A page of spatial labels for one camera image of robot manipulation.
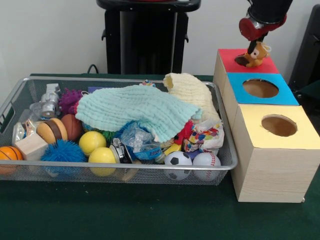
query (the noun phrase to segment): blue box top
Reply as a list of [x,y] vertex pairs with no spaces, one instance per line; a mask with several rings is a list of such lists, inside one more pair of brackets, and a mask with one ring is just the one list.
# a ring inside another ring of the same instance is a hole
[[281,74],[228,73],[227,75],[239,104],[299,106]]

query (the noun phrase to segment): wooden cube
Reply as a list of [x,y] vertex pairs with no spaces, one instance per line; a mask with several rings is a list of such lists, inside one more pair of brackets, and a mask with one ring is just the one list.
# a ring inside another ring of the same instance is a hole
[[278,74],[274,62],[270,57],[263,60],[259,67],[248,68],[235,62],[235,58],[247,52],[247,49],[219,49],[216,56],[213,82],[217,84],[221,95],[224,95],[227,73],[263,73]]
[[17,141],[14,146],[22,153],[23,159],[27,161],[40,161],[45,154],[48,143],[38,134],[34,133]]
[[227,73],[223,93],[231,129],[238,104],[299,105],[281,74]]
[[302,202],[320,164],[320,137],[301,106],[239,104],[233,138],[239,202]]

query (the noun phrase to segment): baseball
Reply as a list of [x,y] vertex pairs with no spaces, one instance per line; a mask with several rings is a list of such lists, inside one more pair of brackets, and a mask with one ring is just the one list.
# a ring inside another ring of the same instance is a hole
[[[221,166],[219,158],[212,152],[203,152],[193,160],[194,166]],[[195,170],[194,174],[204,182],[211,182],[219,176],[220,171],[216,170]]]

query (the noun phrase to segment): orange ball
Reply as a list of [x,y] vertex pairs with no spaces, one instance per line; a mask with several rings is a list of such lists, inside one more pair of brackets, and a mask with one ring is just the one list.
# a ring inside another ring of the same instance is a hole
[[[23,160],[21,152],[13,146],[0,147],[0,160]],[[9,175],[17,170],[17,165],[0,165],[0,174]]]

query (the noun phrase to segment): teal washcloth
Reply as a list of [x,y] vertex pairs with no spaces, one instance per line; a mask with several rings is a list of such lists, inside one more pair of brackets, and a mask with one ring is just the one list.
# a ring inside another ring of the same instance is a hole
[[177,135],[189,119],[199,120],[201,116],[201,108],[155,87],[139,85],[103,88],[85,95],[75,115],[93,128],[110,132],[135,121],[160,143]]

